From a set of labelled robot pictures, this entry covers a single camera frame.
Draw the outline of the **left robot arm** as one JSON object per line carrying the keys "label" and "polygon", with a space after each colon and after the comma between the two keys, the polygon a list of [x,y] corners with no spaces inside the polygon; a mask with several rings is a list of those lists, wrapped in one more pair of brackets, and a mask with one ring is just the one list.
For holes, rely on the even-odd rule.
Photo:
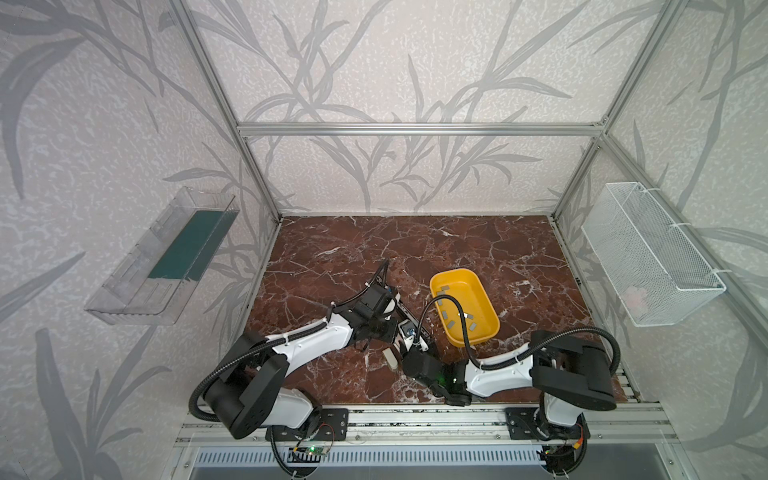
{"label": "left robot arm", "polygon": [[243,334],[193,389],[189,413],[224,425],[235,439],[272,427],[315,433],[321,404],[299,389],[286,388],[286,378],[357,342],[393,340],[398,303],[395,288],[370,282],[350,299],[331,304],[324,317],[309,325],[269,336]]}

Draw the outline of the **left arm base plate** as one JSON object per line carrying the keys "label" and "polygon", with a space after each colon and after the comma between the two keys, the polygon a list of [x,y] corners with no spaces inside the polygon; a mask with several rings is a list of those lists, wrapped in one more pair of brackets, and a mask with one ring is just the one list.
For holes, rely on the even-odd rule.
{"label": "left arm base plate", "polygon": [[346,408],[321,408],[313,411],[296,429],[287,426],[268,427],[265,437],[267,440],[277,442],[345,440],[349,413],[350,411]]}

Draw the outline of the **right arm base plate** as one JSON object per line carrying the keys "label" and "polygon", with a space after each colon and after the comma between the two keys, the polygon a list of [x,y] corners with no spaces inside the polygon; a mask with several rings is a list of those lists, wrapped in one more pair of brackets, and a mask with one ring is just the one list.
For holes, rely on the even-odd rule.
{"label": "right arm base plate", "polygon": [[512,440],[548,441],[551,433],[539,418],[538,407],[508,407],[505,422]]}

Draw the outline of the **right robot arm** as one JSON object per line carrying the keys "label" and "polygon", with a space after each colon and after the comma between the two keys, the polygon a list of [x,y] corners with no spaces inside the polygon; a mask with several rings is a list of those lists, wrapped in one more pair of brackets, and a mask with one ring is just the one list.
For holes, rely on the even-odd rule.
{"label": "right robot arm", "polygon": [[507,413],[510,436],[562,440],[577,448],[589,438],[584,413],[617,406],[612,378],[621,361],[616,339],[597,327],[534,332],[529,343],[486,359],[446,363],[411,330],[395,344],[404,374],[451,406],[465,407],[508,390],[534,388],[536,407]]}

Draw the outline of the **yellow plastic tray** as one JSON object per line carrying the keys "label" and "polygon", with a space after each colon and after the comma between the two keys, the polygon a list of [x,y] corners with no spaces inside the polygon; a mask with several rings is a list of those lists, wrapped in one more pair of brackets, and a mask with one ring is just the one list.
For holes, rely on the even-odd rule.
{"label": "yellow plastic tray", "polygon": [[[473,271],[459,268],[437,273],[430,280],[430,291],[433,296],[449,295],[460,303],[470,345],[484,343],[498,334],[499,318]],[[439,300],[438,310],[448,341],[462,348],[464,335],[457,307],[453,302]]]}

